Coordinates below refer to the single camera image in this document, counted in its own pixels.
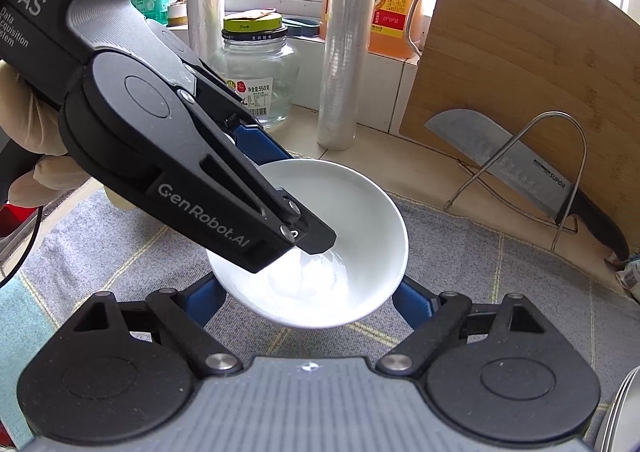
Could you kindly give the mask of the gloved beige hand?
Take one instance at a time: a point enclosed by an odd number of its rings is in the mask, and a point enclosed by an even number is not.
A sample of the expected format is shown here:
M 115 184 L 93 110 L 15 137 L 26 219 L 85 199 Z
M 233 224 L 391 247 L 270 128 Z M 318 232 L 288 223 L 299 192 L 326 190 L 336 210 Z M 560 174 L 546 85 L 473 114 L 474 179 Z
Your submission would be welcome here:
M 10 204 L 25 208 L 47 205 L 90 179 L 67 154 L 58 129 L 58 112 L 39 100 L 26 80 L 4 61 L 1 129 L 23 149 L 41 156 L 33 170 L 11 183 Z

